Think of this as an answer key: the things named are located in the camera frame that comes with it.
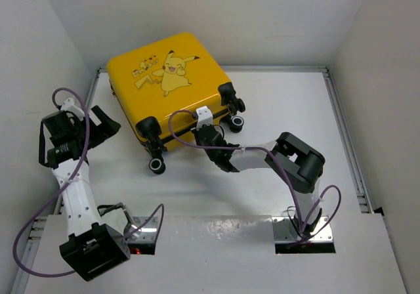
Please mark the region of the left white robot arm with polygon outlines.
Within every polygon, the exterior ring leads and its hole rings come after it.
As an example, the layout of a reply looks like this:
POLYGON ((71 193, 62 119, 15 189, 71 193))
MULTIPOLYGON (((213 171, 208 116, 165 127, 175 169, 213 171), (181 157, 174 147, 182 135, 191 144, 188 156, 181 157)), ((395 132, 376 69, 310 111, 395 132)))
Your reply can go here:
POLYGON ((94 148, 114 136, 120 124, 99 106, 92 108, 99 118, 96 125, 84 111, 64 102, 59 110, 41 120, 40 129, 50 133, 52 148, 46 149, 45 136, 39 135, 39 163, 52 170, 64 189, 62 199, 67 216, 68 241, 60 245, 61 257, 85 281, 91 281, 129 260, 125 234, 130 216, 122 203, 97 206, 89 180, 89 162, 83 147, 94 148))

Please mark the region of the yellow suitcase with grey lining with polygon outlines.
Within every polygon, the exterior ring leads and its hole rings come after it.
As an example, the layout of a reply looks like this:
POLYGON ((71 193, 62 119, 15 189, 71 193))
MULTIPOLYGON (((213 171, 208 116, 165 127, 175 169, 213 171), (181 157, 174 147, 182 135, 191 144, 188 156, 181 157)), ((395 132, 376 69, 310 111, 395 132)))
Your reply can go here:
POLYGON ((165 171, 164 152, 177 137, 191 141, 196 120, 188 115, 207 107, 215 125, 242 130, 238 114, 245 104, 234 86, 195 35, 178 33, 109 59, 106 69, 113 95, 138 141, 150 154, 150 170, 165 171))

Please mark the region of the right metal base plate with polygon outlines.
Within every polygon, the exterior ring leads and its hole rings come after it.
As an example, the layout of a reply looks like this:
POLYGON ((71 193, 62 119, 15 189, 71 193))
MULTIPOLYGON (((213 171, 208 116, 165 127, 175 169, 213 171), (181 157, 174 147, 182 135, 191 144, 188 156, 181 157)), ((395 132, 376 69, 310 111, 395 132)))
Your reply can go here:
MULTIPOLYGON (((327 244, 334 242, 331 225, 328 223, 328 220, 329 217, 321 216, 314 231, 310 234, 311 238, 306 241, 307 243, 327 244)), ((302 240, 288 217, 272 217, 272 227, 275 244, 287 245, 302 240)))

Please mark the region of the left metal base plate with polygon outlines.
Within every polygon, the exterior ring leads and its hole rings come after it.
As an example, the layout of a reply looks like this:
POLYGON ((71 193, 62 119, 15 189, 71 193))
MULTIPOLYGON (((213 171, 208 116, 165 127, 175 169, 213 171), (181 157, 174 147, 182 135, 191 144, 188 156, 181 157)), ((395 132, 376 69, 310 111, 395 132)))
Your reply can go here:
POLYGON ((154 243, 158 232, 158 217, 147 223, 148 217, 132 217, 126 227, 125 238, 129 243, 154 243))

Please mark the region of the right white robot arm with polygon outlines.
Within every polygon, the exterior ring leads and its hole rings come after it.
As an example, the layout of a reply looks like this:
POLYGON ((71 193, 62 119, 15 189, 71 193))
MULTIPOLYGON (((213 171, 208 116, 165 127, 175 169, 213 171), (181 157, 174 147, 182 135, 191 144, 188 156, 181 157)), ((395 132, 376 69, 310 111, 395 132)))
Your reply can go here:
POLYGON ((257 146, 228 143, 212 125, 194 129, 193 134, 196 145, 222 171, 273 170, 286 183, 295 202, 295 228, 301 236, 309 237, 322 214, 317 182, 326 159, 321 153, 288 132, 257 146))

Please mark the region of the metal base plate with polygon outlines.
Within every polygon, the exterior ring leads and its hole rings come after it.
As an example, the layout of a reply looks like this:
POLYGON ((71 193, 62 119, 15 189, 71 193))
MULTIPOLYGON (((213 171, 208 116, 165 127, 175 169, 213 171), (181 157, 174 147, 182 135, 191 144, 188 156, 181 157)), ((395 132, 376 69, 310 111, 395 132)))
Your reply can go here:
POLYGON ((158 217, 147 223, 148 217, 132 217, 126 227, 125 238, 129 243, 154 243, 158 232, 158 217))
MULTIPOLYGON (((328 223, 328 220, 329 217, 321 216, 314 231, 310 234, 311 238, 306 241, 307 243, 327 244, 334 242, 331 225, 328 223)), ((272 227, 275 244, 287 245, 302 240, 288 217, 272 217, 272 227)))

